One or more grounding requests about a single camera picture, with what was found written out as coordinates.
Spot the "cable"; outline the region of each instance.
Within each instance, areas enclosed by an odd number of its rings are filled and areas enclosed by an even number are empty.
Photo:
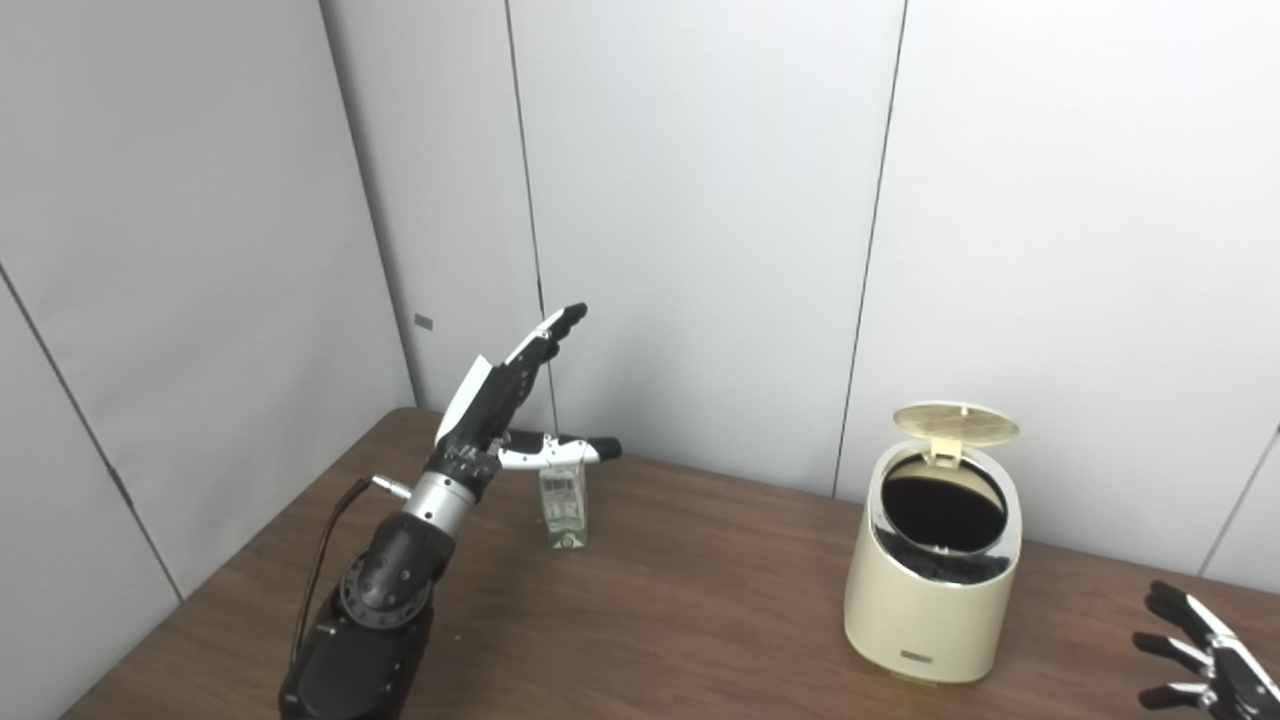
[[[311,565],[311,578],[307,580],[307,588],[302,593],[302,609],[298,611],[298,624],[293,628],[293,646],[289,651],[289,665],[298,659],[298,652],[302,651],[302,634],[307,626],[307,616],[311,615],[311,596],[316,592],[316,583],[320,580],[320,568],[324,565],[324,553],[329,548],[329,536],[333,534],[334,525],[338,524],[338,519],[342,514],[351,507],[351,503],[360,497],[360,493],[365,492],[372,480],[369,478],[360,478],[356,484],[351,486],[351,489],[343,495],[338,503],[333,506],[333,512],[329,515],[329,520],[324,524],[324,530],[320,533],[320,544],[316,546],[316,559]]]

